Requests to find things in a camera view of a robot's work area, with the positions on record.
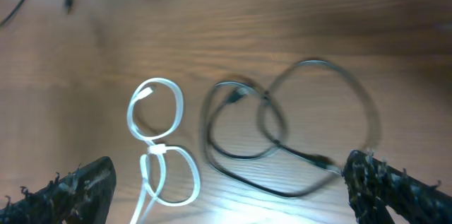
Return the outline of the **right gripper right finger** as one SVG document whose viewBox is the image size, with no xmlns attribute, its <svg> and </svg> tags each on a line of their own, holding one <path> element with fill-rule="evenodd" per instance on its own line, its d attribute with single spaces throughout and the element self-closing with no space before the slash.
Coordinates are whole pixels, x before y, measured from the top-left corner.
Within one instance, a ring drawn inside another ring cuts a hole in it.
<svg viewBox="0 0 452 224">
<path fill-rule="evenodd" d="M 438 184 L 424 184 L 372 155 L 353 150 L 343 177 L 359 224 L 392 223 L 387 208 L 409 223 L 451 223 L 451 197 Z"/>
</svg>

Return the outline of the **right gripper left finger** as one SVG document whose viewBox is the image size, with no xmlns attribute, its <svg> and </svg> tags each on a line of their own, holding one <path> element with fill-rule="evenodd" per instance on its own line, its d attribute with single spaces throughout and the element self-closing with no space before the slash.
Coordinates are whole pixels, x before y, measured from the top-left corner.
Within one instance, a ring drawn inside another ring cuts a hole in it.
<svg viewBox="0 0 452 224">
<path fill-rule="evenodd" d="M 65 177 L 57 174 L 37 192 L 22 186 L 24 198 L 7 201 L 1 224 L 105 224 L 116 185 L 112 159 L 98 158 Z"/>
</svg>

